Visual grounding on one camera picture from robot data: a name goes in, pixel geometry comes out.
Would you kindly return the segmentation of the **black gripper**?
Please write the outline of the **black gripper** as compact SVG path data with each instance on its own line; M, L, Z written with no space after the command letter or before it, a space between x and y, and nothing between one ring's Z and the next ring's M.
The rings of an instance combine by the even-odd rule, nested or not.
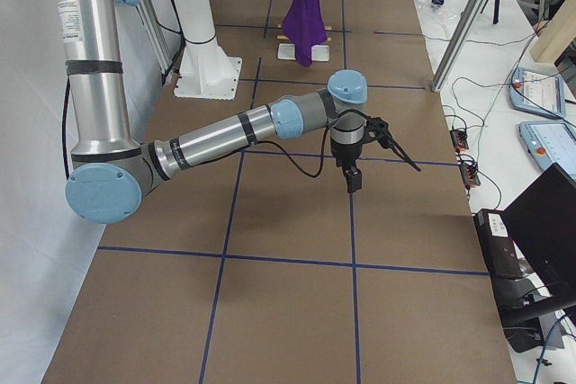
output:
M341 144L335 140L330 141L330 151L336 159L337 167L341 168L348 193L362 189L363 175L356 165L357 159L361 156L362 147L361 143Z

